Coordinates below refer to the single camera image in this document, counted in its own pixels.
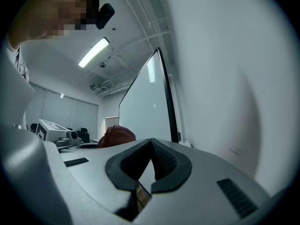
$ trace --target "white device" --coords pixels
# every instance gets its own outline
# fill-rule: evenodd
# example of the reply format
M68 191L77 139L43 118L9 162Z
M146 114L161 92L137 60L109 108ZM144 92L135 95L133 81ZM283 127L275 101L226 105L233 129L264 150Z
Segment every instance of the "white device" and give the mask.
M80 144L81 138L78 138L76 131L71 131L55 122L39 119L36 134L43 141L50 141L57 147Z

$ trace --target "monitor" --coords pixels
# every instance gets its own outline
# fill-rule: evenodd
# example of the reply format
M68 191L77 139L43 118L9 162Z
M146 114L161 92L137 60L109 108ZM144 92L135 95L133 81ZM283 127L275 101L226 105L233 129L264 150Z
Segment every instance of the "monitor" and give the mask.
M157 138L178 143L171 89L161 50L146 61L119 106L119 125L136 139Z

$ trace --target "black monitor frame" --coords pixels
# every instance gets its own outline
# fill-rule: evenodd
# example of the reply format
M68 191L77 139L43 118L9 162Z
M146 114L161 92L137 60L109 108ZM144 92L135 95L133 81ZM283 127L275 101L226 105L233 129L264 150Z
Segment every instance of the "black monitor frame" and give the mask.
M134 84L134 82L136 81L137 77L139 76L139 74L143 71L143 69L147 66L149 60L156 54L158 53L158 57L161 61L161 72L163 74L163 80L164 80L164 87L165 87L165 98L167 101L167 107L168 107L168 113L169 113L169 122L170 122L170 131L171 131L171 140L173 143L178 143L178 132L177 132L177 123L176 123L176 117L175 117L175 110L174 110L174 104L173 104L173 99L172 99L172 93L171 93L171 88L170 88L170 84L169 84L169 79L168 79L168 73L167 70L165 68L165 61L163 58L163 54L161 52L161 49L158 47L157 49L155 49L154 53L148 58L148 60L146 61L146 63L144 64L144 66L142 67L142 69L139 71L139 73L137 74L137 76L135 77L135 79L133 80L133 82L131 83L129 89L126 91L124 97L126 96L126 94L128 93L128 91L130 90L131 86ZM122 98L120 104L119 104L119 117L120 117L120 105L124 99L124 97Z

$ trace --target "white wall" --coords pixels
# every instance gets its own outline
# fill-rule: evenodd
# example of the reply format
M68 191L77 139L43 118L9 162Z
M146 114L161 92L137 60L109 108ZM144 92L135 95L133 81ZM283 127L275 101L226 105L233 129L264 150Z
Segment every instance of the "white wall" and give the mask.
M165 1L185 139L275 194L299 160L296 35L269 0Z
M127 90L107 95L103 98L104 101L104 117L115 117L119 115L119 104L125 96Z
M45 42L22 45L22 53L29 71L29 81L75 99L99 105L98 137L102 135L103 100L96 97L88 81L78 84L82 72L66 56L52 49Z
M103 97L102 121L100 127L100 135L103 136L105 130L105 118L115 117L119 115L119 104L123 99L127 90L117 92Z

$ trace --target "black slot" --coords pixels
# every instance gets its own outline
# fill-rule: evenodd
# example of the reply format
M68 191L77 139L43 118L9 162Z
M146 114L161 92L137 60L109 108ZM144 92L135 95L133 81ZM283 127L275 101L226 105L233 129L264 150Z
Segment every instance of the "black slot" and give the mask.
M64 163L65 163L66 167L71 167L71 166L75 166L75 165L78 165L81 163L86 163L86 162L88 162L88 160L85 157L83 157L83 158L79 158L79 159L66 161Z
M231 179L217 181L217 184L241 218L247 217L257 209L257 206Z
M95 144L83 144L77 147L78 149L90 149L90 148L98 148L98 143Z

